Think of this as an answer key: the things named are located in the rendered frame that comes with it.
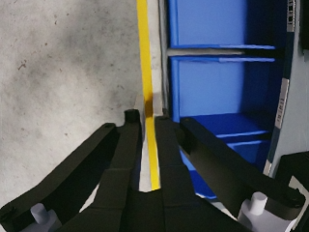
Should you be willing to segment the yellow bar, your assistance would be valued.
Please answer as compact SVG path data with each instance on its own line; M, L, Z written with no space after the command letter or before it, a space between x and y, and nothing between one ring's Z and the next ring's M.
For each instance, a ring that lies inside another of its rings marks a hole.
M158 189L158 174L157 174L157 158L156 158L156 144L155 144L153 84L152 84L152 69L151 69L148 8L147 8L147 0L136 0L136 1L137 1L139 42L140 42L149 161L150 161L152 190L154 190Z

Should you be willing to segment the grey metal rack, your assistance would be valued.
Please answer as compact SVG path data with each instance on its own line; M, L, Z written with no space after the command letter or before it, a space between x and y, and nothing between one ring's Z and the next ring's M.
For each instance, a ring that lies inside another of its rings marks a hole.
M285 56L277 113L263 171L273 179L275 179L282 156L309 151L309 50L302 49L304 5L305 0L287 0L286 45L282 50L227 47L171 48L168 42L167 2L158 0L163 101L170 118L169 56L199 54Z

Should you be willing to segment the blue open bin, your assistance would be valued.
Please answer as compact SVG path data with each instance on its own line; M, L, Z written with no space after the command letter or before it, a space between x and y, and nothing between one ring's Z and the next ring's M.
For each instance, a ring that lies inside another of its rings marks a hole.
M194 118L217 137L272 132L283 66L275 55L169 56L171 120Z
M285 49L287 0L166 2L171 48Z
M224 143L241 155L245 160L263 173L267 153L272 137L272 132L257 133L251 135L238 135L219 137ZM253 144L257 143L257 144ZM181 151L182 152L182 151ZM187 164L195 192L207 198L216 198L210 187L204 182L203 178L197 173L196 169L188 161L182 152L183 163Z

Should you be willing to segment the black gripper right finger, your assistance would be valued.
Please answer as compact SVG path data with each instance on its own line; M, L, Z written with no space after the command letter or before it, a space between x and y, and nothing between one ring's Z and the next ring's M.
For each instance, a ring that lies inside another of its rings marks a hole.
M290 232L305 204L298 190L261 173L195 119L171 121L159 93L153 109L165 232L209 232L181 151L238 222L254 232Z

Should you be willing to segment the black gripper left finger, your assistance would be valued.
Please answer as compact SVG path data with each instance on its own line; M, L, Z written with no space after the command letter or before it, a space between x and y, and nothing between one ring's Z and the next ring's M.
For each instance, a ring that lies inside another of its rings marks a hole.
M4 230L54 232L80 212L98 187L79 232L125 232L130 190L140 189L144 94L124 115L123 126L101 125L36 186L1 207Z

